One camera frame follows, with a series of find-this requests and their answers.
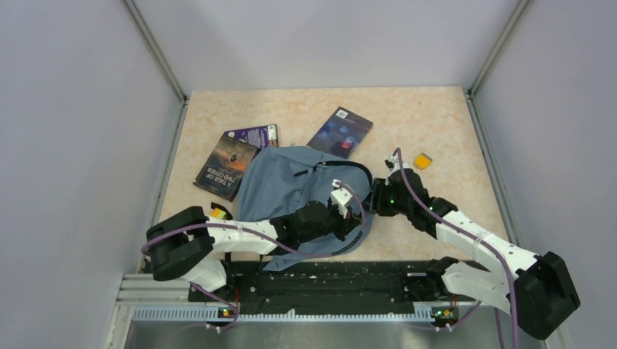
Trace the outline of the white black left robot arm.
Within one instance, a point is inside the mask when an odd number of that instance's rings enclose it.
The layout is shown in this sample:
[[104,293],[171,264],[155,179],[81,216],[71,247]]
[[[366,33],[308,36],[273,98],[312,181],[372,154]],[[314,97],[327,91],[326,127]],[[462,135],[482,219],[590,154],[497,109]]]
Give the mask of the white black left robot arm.
[[319,201],[257,222],[222,220],[207,216],[200,206],[191,206],[149,228],[141,252],[149,257],[155,280],[183,279],[221,301],[230,297],[234,286],[226,264],[212,258],[212,253],[322,258],[327,253],[302,252],[300,246],[329,235],[345,241],[363,222],[363,216],[349,206]]

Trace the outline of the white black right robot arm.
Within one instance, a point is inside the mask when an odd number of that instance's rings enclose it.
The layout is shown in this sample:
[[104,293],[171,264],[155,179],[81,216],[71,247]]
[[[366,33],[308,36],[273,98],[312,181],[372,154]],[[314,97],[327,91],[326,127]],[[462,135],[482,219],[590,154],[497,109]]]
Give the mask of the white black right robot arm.
[[473,298],[511,316],[526,334],[547,339],[581,306],[565,261],[538,254],[478,225],[448,200],[430,196],[413,170],[375,178],[370,210],[382,217],[406,216],[412,226],[468,256],[432,260],[426,288],[437,300],[451,294]]

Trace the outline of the blue grey backpack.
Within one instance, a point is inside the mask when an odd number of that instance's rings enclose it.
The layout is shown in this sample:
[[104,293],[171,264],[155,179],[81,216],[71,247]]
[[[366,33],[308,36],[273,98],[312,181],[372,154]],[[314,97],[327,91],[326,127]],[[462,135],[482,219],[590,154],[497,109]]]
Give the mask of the blue grey backpack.
[[[349,186],[361,200],[370,193],[372,177],[364,165],[314,150],[306,146],[266,148],[251,162],[234,199],[239,221],[256,222],[292,214],[310,201],[327,203],[333,181]],[[294,254],[284,252],[266,266],[279,272],[305,259],[305,254],[347,254],[365,241],[373,225],[366,213],[364,227],[354,228],[344,241],[333,233],[311,238],[296,247]]]

